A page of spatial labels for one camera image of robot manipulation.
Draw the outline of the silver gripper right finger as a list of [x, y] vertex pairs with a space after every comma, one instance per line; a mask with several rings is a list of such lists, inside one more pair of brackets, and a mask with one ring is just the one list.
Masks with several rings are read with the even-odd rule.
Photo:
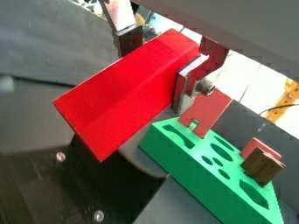
[[171, 105], [172, 112], [176, 115], [180, 115], [192, 104], [192, 98], [198, 93], [203, 95], [212, 93], [215, 85], [207, 78], [207, 75], [223, 66], [230, 49], [203, 37], [200, 39], [199, 52], [207, 56], [207, 59], [196, 56], [176, 72]]

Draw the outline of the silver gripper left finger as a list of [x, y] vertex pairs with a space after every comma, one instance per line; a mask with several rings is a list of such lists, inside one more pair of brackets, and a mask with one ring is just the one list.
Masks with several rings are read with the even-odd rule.
[[112, 28], [112, 36], [120, 57], [128, 55], [143, 44], [143, 26], [136, 23], [129, 0], [99, 0]]

